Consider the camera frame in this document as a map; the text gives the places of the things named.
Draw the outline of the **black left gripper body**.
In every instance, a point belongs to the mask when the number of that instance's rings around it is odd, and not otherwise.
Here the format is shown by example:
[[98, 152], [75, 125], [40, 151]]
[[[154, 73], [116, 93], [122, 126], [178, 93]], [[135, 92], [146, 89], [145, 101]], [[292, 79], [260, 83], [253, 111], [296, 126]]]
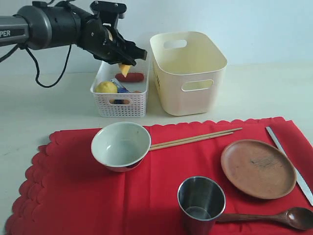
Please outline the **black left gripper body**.
[[110, 52], [124, 55], [124, 41], [117, 29], [103, 25], [100, 18], [90, 15], [81, 19], [78, 47], [95, 59], [105, 61]]

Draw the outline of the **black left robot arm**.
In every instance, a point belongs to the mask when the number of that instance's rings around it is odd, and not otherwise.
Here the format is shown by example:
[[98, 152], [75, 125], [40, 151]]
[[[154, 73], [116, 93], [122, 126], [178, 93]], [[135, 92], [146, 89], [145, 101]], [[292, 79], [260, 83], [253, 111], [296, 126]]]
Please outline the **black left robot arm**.
[[62, 0], [55, 6], [33, 1], [13, 16], [0, 18], [0, 45], [25, 45], [33, 50], [77, 45], [95, 59], [110, 65], [136, 65], [147, 51], [127, 41], [117, 30], [127, 7], [123, 3], [95, 0], [91, 13]]

